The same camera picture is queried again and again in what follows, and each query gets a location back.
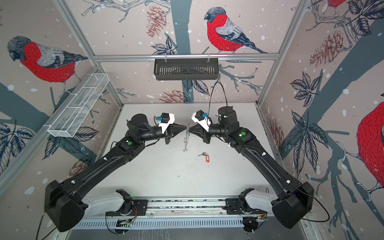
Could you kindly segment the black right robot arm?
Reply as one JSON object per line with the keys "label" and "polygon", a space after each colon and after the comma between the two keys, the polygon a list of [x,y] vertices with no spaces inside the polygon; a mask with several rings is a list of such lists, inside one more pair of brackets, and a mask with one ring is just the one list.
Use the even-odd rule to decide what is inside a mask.
{"label": "black right robot arm", "polygon": [[211,137],[223,138],[225,143],[248,159],[263,175],[277,195],[270,201],[272,213],[286,228],[293,228],[312,210],[314,188],[302,183],[283,169],[263,148],[257,137],[241,127],[233,107],[218,110],[219,122],[213,124],[208,114],[199,110],[192,114],[195,123],[190,133],[199,136],[207,144]]}

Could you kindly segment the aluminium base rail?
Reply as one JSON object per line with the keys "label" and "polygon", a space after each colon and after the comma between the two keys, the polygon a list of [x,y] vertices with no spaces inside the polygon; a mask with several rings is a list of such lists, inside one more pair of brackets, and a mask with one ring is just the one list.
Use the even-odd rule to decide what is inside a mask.
{"label": "aluminium base rail", "polygon": [[130,230],[260,227],[269,214],[252,210],[245,214],[234,198],[148,198],[134,200],[135,210],[123,216],[103,212],[85,217],[74,230],[107,230],[122,235]]}

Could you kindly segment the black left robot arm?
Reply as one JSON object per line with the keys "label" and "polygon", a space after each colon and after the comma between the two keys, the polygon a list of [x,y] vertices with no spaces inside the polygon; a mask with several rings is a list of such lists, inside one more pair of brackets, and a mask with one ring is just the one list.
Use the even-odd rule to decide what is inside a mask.
{"label": "black left robot arm", "polygon": [[150,126],[147,116],[136,114],[127,122],[128,131],[102,158],[80,174],[61,183],[54,180],[46,186],[44,211],[59,232],[66,232],[79,223],[88,204],[83,202],[86,194],[115,170],[132,161],[146,147],[147,141],[171,138],[187,129],[163,113],[156,126]]}

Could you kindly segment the horizontal aluminium frame bar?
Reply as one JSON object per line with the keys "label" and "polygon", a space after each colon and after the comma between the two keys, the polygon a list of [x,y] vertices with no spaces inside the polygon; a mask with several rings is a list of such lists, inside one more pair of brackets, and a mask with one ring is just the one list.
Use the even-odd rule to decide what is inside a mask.
{"label": "horizontal aluminium frame bar", "polygon": [[219,61],[226,60],[267,60],[275,61],[280,58],[277,53],[272,54],[189,54],[189,55],[95,55],[94,60],[97,63],[107,62],[151,62],[156,59],[218,59]]}

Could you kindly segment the silver metal carabiner keyring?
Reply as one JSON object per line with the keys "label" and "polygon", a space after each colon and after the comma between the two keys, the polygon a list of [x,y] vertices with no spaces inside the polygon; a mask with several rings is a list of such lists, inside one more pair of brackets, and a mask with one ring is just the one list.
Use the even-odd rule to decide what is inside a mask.
{"label": "silver metal carabiner keyring", "polygon": [[187,125],[187,128],[186,128],[186,136],[185,136],[185,138],[184,138],[185,146],[184,146],[183,152],[187,152],[187,151],[188,151],[187,146],[188,146],[189,136],[190,136],[189,129],[190,129],[190,124],[188,124],[188,125]]}

